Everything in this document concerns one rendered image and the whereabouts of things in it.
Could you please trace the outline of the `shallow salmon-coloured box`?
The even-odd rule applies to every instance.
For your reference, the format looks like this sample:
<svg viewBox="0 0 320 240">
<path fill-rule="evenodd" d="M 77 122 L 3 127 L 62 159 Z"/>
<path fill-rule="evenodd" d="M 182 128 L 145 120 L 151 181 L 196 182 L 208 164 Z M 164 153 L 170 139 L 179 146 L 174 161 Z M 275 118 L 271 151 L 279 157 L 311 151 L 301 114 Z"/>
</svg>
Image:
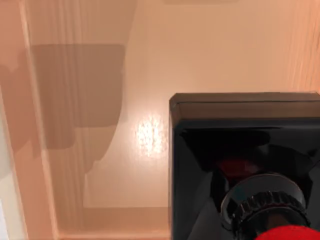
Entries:
<svg viewBox="0 0 320 240">
<path fill-rule="evenodd" d="M 320 94 L 320 0 L 0 0 L 0 240 L 171 240 L 170 99 Z"/>
</svg>

